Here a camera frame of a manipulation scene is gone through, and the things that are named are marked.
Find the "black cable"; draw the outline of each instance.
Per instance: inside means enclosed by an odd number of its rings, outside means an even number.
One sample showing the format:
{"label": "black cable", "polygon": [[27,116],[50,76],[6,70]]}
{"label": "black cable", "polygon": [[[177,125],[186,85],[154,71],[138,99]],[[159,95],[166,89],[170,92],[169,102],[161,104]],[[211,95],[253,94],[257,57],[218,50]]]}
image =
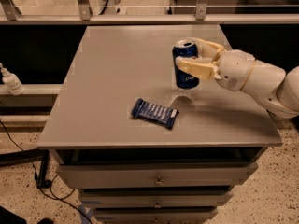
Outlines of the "black cable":
{"label": "black cable", "polygon": [[102,9],[102,11],[99,13],[99,15],[103,15],[103,13],[105,12],[107,5],[108,5],[109,0],[106,0],[106,3],[104,4],[104,7]]}
{"label": "black cable", "polygon": [[[7,130],[7,127],[5,126],[5,124],[0,120],[0,123],[1,123],[1,125],[3,126],[3,128],[4,128],[4,130],[6,131],[6,133],[7,133],[7,135],[8,135],[8,138],[10,139],[10,141],[16,146],[16,147],[18,147],[21,151],[24,151],[24,149],[23,148],[21,148],[12,138],[11,138],[11,136],[10,136],[10,133],[8,132],[8,130]],[[36,172],[36,167],[35,167],[35,165],[32,163],[32,165],[33,165],[33,167],[34,167],[34,169],[35,169],[35,181],[37,181],[37,172]],[[54,180],[56,179],[56,177],[57,177],[58,175],[56,175],[53,179],[52,179],[52,181],[51,181],[51,183],[53,184],[53,182],[54,182]],[[74,191],[75,191],[75,189],[73,189],[69,194],[67,194],[65,197],[63,197],[63,198],[58,198],[54,193],[53,193],[53,191],[52,191],[52,186],[50,186],[50,193],[53,195],[53,197],[51,197],[51,196],[49,196],[48,194],[46,194],[42,189],[39,189],[46,197],[48,197],[48,198],[50,198],[50,199],[53,199],[53,200],[58,200],[58,201],[61,201],[61,202],[63,202],[63,203],[66,203],[66,204],[68,204],[69,206],[71,206],[71,207],[73,207],[75,210],[77,210],[80,214],[82,214],[88,221],[89,221],[89,223],[91,223],[92,224],[92,222],[91,222],[91,220],[86,216],[86,214],[85,213],[83,213],[81,210],[79,210],[78,208],[76,208],[76,206],[75,205],[73,205],[73,204],[71,204],[71,203],[68,203],[67,201],[65,201],[64,199],[66,199],[66,198],[68,198],[69,196],[71,196],[73,193],[74,193]]]}

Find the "bottle cap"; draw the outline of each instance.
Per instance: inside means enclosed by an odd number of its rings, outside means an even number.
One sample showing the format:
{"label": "bottle cap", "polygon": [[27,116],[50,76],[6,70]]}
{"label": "bottle cap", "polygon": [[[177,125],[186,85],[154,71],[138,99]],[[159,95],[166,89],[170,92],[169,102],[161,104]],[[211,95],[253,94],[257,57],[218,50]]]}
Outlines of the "bottle cap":
{"label": "bottle cap", "polygon": [[8,76],[9,75],[9,71],[6,68],[2,68],[1,73],[2,73],[3,76]]}

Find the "white bottle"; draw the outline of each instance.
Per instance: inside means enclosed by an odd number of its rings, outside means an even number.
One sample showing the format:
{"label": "white bottle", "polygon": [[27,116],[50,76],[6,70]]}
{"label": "white bottle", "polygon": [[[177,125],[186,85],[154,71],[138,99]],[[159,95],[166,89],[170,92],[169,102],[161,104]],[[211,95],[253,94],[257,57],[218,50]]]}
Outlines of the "white bottle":
{"label": "white bottle", "polygon": [[2,68],[1,73],[3,83],[13,95],[20,95],[25,92],[25,88],[15,74],[10,73],[6,68]]}

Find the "blue can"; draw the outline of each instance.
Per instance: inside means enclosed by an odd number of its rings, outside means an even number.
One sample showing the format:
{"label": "blue can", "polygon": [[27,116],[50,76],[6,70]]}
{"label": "blue can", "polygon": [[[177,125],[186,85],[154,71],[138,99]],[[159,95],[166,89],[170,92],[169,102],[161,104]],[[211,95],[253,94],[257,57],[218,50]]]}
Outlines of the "blue can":
{"label": "blue can", "polygon": [[199,84],[199,78],[179,70],[176,66],[177,56],[198,57],[198,51],[194,41],[192,39],[183,39],[178,41],[172,49],[172,55],[174,58],[177,86],[182,89],[191,89],[196,87]]}

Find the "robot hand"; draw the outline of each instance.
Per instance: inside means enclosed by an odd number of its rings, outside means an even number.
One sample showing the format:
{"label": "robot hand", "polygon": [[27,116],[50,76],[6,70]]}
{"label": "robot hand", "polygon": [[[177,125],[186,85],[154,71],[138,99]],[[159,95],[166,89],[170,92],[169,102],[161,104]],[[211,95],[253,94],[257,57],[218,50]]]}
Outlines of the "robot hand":
{"label": "robot hand", "polygon": [[225,50],[216,43],[194,39],[202,57],[176,58],[178,69],[202,80],[215,78],[230,91],[242,91],[270,112],[292,118],[299,115],[299,66],[286,72],[256,60],[241,50]]}

